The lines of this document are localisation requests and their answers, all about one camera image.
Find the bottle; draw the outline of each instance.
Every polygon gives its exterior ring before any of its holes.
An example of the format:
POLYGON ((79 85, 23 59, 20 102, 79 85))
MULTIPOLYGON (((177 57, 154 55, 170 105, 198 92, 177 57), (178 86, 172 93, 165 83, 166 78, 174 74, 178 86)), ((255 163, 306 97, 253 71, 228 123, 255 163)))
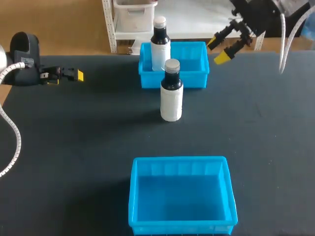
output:
POLYGON ((161 116, 166 121, 177 121, 182 117, 184 85, 179 70, 178 60, 165 62, 165 77, 161 82, 161 116))
POLYGON ((171 58, 171 40, 166 33, 166 18, 158 16, 153 21, 154 34, 151 38, 152 70, 163 71, 165 62, 171 58))

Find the blue plastic bin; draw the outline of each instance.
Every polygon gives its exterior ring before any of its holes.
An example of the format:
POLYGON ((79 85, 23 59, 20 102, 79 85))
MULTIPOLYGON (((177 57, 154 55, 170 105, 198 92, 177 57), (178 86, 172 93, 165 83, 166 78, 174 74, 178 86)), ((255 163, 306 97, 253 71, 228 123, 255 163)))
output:
MULTIPOLYGON (((171 42, 171 57, 181 63, 180 78, 185 89, 207 86, 210 69, 205 42, 171 42)), ((141 45, 139 74, 143 89, 160 88, 165 72, 152 70, 150 43, 141 45)))
POLYGON ((135 235, 231 234, 237 214, 226 158, 136 158, 128 214, 135 235))

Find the dark table surface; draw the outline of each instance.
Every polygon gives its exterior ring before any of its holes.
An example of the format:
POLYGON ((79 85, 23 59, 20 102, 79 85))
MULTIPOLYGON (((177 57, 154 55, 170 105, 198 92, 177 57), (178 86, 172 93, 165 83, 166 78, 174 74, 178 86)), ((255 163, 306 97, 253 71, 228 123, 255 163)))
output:
MULTIPOLYGON (((185 90, 183 116, 159 115, 136 56, 44 57, 84 83, 13 88, 4 110, 22 152, 0 179, 0 236, 128 236, 129 178, 141 156, 222 155, 239 223, 234 235, 315 234, 315 52, 240 54, 185 90)), ((0 119, 0 167, 15 136, 0 119)))

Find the white shelf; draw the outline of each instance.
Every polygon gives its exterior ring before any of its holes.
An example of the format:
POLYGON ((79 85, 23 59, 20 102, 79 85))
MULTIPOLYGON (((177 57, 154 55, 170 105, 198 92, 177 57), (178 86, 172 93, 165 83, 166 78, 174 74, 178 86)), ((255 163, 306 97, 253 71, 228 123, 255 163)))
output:
MULTIPOLYGON (((158 0, 155 16, 167 19, 167 34, 171 39, 212 38, 229 25, 233 4, 229 0, 158 0)), ((114 20, 117 40, 147 39, 153 32, 121 32, 117 16, 114 20)), ((238 37, 233 31, 228 37, 238 37)))

